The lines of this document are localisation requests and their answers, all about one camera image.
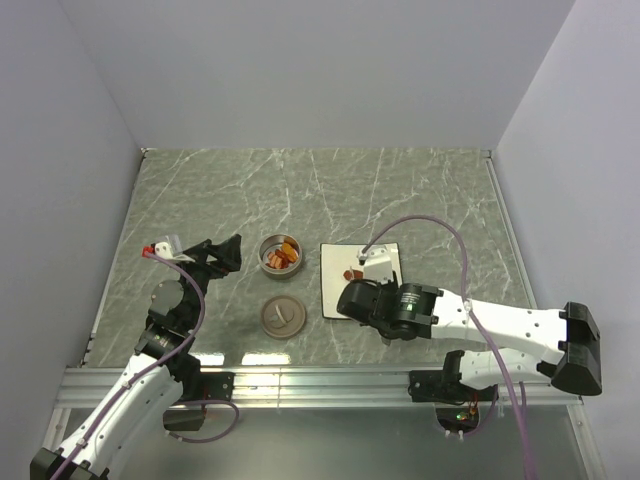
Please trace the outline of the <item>small pork belly piece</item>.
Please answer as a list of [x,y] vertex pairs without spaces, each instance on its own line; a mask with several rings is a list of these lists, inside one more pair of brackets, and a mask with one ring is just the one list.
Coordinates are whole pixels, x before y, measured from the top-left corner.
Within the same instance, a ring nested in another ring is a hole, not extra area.
[[284,269],[288,266],[288,260],[283,259],[275,253],[271,253],[268,257],[267,265],[272,269]]

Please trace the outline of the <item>orange sweet potato slice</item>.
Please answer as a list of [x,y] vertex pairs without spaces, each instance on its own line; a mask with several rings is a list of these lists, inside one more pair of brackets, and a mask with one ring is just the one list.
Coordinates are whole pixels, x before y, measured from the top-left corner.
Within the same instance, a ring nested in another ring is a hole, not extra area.
[[281,250],[288,256],[294,256],[294,257],[298,256],[298,253],[295,250],[295,248],[289,243],[283,243],[281,245]]

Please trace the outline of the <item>orange chicken drumstick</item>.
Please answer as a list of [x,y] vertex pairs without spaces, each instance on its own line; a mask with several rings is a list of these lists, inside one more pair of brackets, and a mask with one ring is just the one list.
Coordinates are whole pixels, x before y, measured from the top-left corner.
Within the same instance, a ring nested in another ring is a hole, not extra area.
[[343,272],[343,277],[346,281],[353,281],[363,279],[364,274],[361,270],[348,269]]

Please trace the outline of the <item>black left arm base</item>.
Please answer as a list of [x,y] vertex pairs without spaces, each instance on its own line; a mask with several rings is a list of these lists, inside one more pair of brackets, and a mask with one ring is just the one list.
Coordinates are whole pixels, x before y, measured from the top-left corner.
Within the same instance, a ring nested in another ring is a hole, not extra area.
[[[235,374],[232,372],[200,373],[194,383],[164,412],[163,427],[166,435],[191,444],[209,443],[228,435],[240,420],[240,410],[232,402],[234,380]],[[231,411],[231,423],[228,427],[209,438],[185,436],[185,433],[199,432],[209,414],[218,407]]]

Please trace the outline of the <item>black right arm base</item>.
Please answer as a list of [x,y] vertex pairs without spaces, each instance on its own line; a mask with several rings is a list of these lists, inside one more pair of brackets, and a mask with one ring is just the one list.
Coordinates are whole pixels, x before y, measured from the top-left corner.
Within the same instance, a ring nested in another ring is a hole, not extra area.
[[408,394],[413,403],[441,403],[462,406],[468,402],[491,401],[496,386],[476,389],[461,383],[462,350],[449,352],[440,370],[411,370],[408,373]]

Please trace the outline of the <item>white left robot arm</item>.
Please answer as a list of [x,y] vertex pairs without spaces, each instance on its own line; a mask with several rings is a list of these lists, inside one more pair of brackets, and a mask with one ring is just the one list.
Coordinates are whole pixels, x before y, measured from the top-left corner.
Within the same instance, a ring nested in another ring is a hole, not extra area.
[[171,237],[142,255],[178,275],[151,294],[145,328],[114,385],[89,417],[56,449],[41,448],[30,463],[33,479],[112,479],[133,445],[173,407],[200,419],[210,405],[231,407],[234,376],[205,373],[190,354],[206,314],[210,281],[240,270],[242,238],[206,239],[182,249]]

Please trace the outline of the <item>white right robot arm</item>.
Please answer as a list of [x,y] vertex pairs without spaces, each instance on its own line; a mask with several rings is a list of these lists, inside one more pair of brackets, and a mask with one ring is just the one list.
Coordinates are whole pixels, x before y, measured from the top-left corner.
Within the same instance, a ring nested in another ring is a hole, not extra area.
[[461,353],[441,374],[442,391],[460,400],[485,389],[507,371],[514,382],[548,381],[565,393],[602,392],[600,330],[589,308],[569,302],[535,310],[461,296],[415,283],[358,279],[342,291],[337,311],[374,328],[386,340],[457,339],[481,342],[484,353]]

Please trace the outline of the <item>white rectangular plate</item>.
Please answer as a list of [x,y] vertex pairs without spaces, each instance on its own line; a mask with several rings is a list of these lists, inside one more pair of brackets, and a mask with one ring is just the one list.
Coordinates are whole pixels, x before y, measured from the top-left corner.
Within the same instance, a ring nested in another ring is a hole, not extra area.
[[[386,244],[374,244],[373,246],[385,246],[391,257],[393,265],[393,280],[401,285],[402,270],[400,263],[400,249],[397,242]],[[328,244],[323,243],[320,251],[321,274],[321,299],[322,316],[326,319],[347,320],[347,317],[337,312],[337,302],[349,281],[343,277],[343,272],[348,269],[361,270],[358,262],[358,253],[365,244]]]

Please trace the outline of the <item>beige round container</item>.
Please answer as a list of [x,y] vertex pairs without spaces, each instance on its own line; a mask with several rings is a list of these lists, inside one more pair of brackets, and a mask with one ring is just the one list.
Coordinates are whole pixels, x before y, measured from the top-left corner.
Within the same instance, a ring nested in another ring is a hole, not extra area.
[[[298,253],[297,257],[288,256],[281,250],[283,243],[291,244]],[[268,263],[268,257],[271,253],[275,253],[283,259],[288,260],[288,266],[284,269],[272,269]],[[268,236],[260,245],[259,264],[265,275],[274,280],[286,280],[295,276],[303,265],[303,250],[299,242],[292,236],[286,234],[274,234]]]

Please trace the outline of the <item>beige round lid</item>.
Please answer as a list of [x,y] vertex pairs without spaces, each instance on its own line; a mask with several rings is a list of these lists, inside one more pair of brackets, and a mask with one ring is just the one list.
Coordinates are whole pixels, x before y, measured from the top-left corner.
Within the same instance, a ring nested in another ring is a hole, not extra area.
[[305,305],[291,295],[278,295],[267,300],[260,312],[260,323],[266,335],[287,340],[298,335],[306,324]]

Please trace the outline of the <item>aluminium table edge rail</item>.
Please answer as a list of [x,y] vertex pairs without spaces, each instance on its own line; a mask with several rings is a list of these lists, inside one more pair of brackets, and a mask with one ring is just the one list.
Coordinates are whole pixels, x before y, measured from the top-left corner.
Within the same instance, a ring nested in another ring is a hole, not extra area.
[[[231,400],[241,408],[410,407],[413,365],[229,368]],[[123,376],[120,368],[68,368],[54,406],[94,408]]]

